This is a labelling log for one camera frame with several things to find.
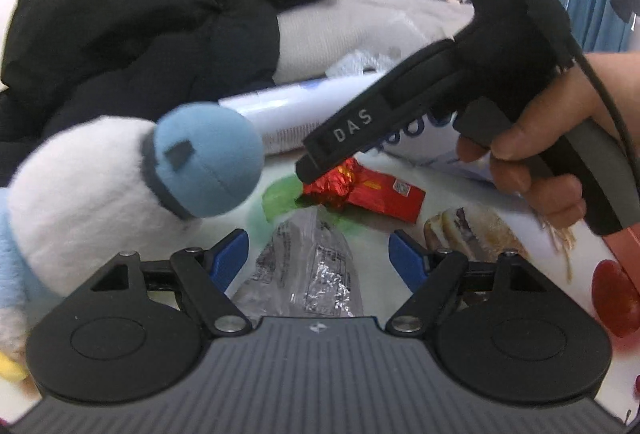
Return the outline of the silver foil wrapper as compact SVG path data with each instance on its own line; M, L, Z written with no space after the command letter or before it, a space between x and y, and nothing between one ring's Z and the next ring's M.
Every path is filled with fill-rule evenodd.
M322 206L297 210L276 227L232 301L253 323L363 314L352 251Z

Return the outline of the blue curtain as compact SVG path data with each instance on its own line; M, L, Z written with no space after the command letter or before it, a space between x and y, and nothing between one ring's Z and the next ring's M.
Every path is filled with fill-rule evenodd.
M567 12L573 35L585 52L625 52L631 22L613 10L611 0L570 0Z

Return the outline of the fruit print tablecloth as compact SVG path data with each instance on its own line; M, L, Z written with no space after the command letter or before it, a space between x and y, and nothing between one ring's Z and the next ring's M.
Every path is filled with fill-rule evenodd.
M496 213L446 217L469 260L425 334L371 317L271 317L206 336L169 259L108 259L29 333L42 399L13 433L634 433L596 401L603 328Z

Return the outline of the small red foil packet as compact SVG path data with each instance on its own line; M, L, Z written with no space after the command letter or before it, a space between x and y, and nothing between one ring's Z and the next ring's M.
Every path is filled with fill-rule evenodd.
M357 207L384 217L416 223L426 192L398 177L363 167L355 158L304 183L302 197L342 211Z

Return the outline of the translucent blue printed plastic bag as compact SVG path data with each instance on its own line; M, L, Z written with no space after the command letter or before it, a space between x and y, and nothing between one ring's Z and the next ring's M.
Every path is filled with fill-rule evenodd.
M397 66L379 72L354 70L352 76L333 76L323 79L320 87L329 89L335 98L330 106L337 109L338 103L346 104L395 69ZM458 132L454 130L454 115L436 119L431 113L426 113L420 118L409 121L398 130L387 133L382 139L377 139L372 147L366 148L366 151L375 150L377 153L386 153L405 159L420 167L491 183L488 159L462 162L456 154L457 138Z

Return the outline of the grey blanket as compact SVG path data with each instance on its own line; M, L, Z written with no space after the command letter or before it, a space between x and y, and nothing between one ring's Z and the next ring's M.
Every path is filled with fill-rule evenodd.
M278 15L278 84L385 72L472 20L457 0L320 0Z

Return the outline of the white cylindrical tube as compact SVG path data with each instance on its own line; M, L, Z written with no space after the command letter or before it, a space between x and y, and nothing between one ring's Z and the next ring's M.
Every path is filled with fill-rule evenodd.
M299 149L318 125L383 77L382 72L308 80L221 98L220 106L248 119L262 137L266 156Z

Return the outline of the blue white penguin plush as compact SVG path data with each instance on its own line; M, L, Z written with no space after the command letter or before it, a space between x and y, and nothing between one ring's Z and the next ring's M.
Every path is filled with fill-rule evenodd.
M102 116L39 145L1 191L1 376L28 378L30 330L109 258L181 248L250 197L254 125L215 103L157 121Z

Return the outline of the open pink cardboard box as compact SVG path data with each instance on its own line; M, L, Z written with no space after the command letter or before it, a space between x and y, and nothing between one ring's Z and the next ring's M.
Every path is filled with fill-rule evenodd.
M639 225L631 225L619 232L603 237L614 258L624 266L627 272L639 270Z

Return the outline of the black jacket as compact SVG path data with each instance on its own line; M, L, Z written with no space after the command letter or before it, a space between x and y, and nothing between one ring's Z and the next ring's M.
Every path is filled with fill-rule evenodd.
M1 61L1 179L101 116L157 120L270 87L278 15L319 0L17 0Z

